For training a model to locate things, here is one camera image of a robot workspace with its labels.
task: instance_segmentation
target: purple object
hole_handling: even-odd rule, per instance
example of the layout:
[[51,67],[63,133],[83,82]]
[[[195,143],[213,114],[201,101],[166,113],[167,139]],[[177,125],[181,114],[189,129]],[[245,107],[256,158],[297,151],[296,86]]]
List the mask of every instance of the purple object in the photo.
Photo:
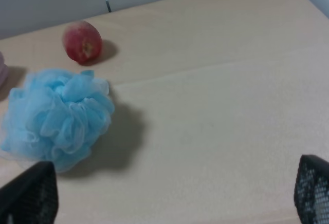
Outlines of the purple object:
[[0,52],[0,86],[6,80],[6,78],[8,77],[8,74],[9,74],[8,66],[5,65],[4,56]]

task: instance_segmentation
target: peach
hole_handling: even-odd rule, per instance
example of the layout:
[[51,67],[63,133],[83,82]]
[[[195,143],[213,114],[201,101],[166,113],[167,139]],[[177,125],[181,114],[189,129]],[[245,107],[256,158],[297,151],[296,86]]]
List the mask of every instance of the peach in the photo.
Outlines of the peach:
[[80,64],[97,58],[102,51],[101,35],[86,21],[70,24],[64,31],[62,43],[67,55]]

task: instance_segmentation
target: wooden table surface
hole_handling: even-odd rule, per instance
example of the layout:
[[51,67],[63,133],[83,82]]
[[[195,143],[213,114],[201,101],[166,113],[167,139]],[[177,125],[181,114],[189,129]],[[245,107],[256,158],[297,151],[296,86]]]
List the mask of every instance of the wooden table surface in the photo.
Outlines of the wooden table surface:
[[[164,0],[87,19],[102,61],[66,25],[0,41],[11,87],[43,68],[93,69],[116,112],[93,154],[58,176],[58,224],[299,223],[302,154],[329,159],[329,22],[308,0]],[[0,184],[22,169],[0,160]]]

